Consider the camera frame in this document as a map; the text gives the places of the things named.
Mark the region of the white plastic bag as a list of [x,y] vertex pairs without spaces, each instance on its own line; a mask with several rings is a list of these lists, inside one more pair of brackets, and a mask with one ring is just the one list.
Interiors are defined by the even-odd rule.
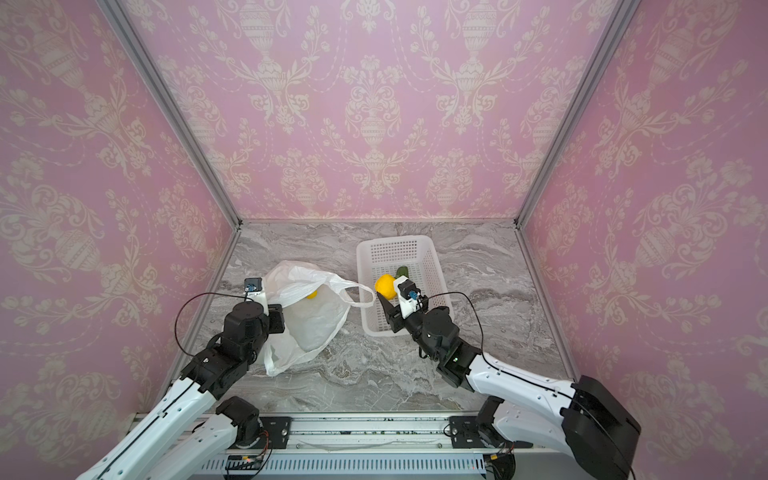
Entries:
[[[260,355],[270,377],[316,358],[344,326],[351,309],[370,308],[375,300],[371,288],[302,261],[280,262],[264,283],[267,300],[280,304],[285,318],[285,331],[270,335]],[[316,290],[317,297],[305,298]]]

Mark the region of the green yellow corn toy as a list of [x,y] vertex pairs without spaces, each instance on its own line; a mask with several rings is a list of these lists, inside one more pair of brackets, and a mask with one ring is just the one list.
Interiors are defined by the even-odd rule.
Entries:
[[407,266],[403,265],[397,268],[394,278],[398,279],[400,277],[408,277],[409,276],[409,269]]

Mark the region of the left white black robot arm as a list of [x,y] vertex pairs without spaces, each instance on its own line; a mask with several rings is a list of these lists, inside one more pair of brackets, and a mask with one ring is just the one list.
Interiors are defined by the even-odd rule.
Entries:
[[194,354],[156,406],[81,479],[187,479],[230,447],[269,433],[259,410],[234,396],[217,402],[248,372],[272,335],[285,332],[283,307],[236,304],[223,330]]

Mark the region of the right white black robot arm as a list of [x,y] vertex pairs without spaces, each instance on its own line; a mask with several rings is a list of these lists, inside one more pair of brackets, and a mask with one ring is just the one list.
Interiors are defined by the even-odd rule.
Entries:
[[599,380],[556,380],[507,365],[462,339],[449,309],[429,307],[423,295],[378,301],[392,331],[407,331],[447,383],[485,396],[477,424],[487,444],[549,448],[595,479],[636,476],[642,427]]

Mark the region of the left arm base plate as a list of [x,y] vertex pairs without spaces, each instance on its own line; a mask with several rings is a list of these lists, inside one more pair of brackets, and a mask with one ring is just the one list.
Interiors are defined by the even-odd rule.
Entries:
[[290,416],[262,416],[261,432],[254,448],[261,450],[285,450],[291,434],[293,419]]

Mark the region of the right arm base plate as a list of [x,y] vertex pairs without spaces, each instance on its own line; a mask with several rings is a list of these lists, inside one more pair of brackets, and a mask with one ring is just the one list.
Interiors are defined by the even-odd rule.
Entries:
[[451,439],[454,449],[480,447],[530,449],[533,447],[530,442],[513,442],[503,438],[492,425],[479,422],[476,416],[450,416],[444,434]]

